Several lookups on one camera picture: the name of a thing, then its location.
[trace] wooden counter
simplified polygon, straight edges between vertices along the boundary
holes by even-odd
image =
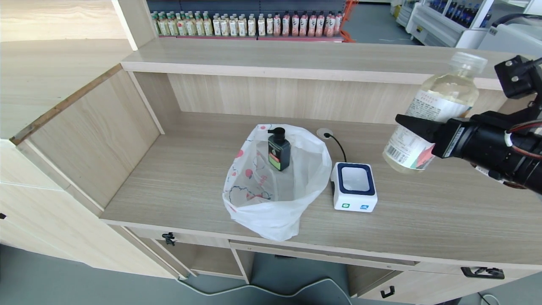
[[[154,39],[122,61],[126,71],[419,85],[448,70],[454,48],[288,41]],[[488,59],[476,85],[501,90],[493,66],[515,54],[468,50]]]
[[[299,235],[281,245],[452,264],[542,265],[542,205],[534,193],[485,178],[459,159],[399,174],[381,156],[394,129],[384,124],[182,113],[177,131],[158,137],[101,219],[276,244],[232,221],[221,195],[235,155],[258,123],[330,128],[349,161],[371,164],[375,176],[374,212],[334,210],[328,186],[302,215]],[[340,161],[337,145],[327,146]]]

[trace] liquid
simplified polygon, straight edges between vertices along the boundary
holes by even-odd
[[[422,84],[420,90],[427,91],[430,94],[453,101],[457,104],[472,107],[480,93],[473,83],[473,78],[462,76],[465,73],[467,73],[465,70],[460,70],[451,74],[433,75]],[[423,172],[423,170],[400,165],[390,158],[386,152],[382,152],[382,156],[391,168],[402,174]]]

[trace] black handle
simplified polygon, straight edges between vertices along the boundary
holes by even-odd
[[[385,293],[383,290],[380,291],[382,298],[387,298],[395,294],[395,286],[390,286],[390,293]]]
[[[175,236],[173,236],[173,232],[162,234],[162,238],[166,240],[166,245],[175,246],[175,241],[174,241]]]
[[[504,271],[497,268],[478,267],[476,271],[472,272],[470,267],[461,267],[461,271],[466,277],[505,279]]]

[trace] drawer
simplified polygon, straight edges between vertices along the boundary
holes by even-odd
[[[448,265],[448,264],[439,264],[439,263],[420,262],[413,268],[413,270],[423,271],[423,272],[432,272],[432,273],[463,275],[463,271],[461,271],[461,267],[469,267],[471,268],[472,272],[474,272],[481,266]],[[491,263],[482,265],[482,267],[502,269],[504,272],[505,278],[507,277],[522,278],[522,277],[526,277],[526,276],[542,271],[542,270],[529,270],[529,269],[500,268],[498,265],[496,266],[491,265]]]
[[[464,275],[395,271],[365,287],[358,297],[432,305],[496,287],[515,278],[478,279]]]
[[[417,262],[411,260],[400,260],[390,258],[371,257],[363,255],[353,255],[331,251],[320,251],[311,249],[301,249],[296,247],[240,242],[231,240],[232,249],[245,250],[251,252],[268,253],[274,255],[283,255],[314,260],[323,260],[325,262],[340,263],[356,266],[368,266],[373,268],[388,270],[411,270]]]
[[[152,238],[156,240],[164,240],[164,238],[162,237],[162,234],[168,233],[167,231],[149,230],[149,229],[133,228],[133,227],[131,227],[130,230],[134,232],[134,234],[136,234],[138,237]],[[220,247],[220,248],[231,248],[228,239],[225,239],[225,238],[216,238],[216,237],[181,234],[181,233],[173,233],[173,236],[175,237],[173,240],[180,243]]]

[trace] gray floor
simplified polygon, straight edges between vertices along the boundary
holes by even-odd
[[[344,265],[306,259],[278,259],[258,254],[253,284],[282,294],[291,294],[318,279],[330,277],[346,289]],[[236,279],[213,276],[191,277],[187,282],[206,292],[238,287]],[[502,305],[540,304],[542,274],[493,288]],[[383,301],[352,299],[354,305],[399,305]],[[252,288],[206,297],[171,279],[94,269],[69,260],[0,246],[0,305],[179,305],[179,304],[313,304],[346,305],[344,295],[330,282],[311,287],[296,298],[285,299]],[[478,305],[477,295],[463,298],[460,305]]]
[[[356,5],[344,29],[360,43],[386,43],[392,45],[418,45],[410,34],[395,22],[389,4]]]

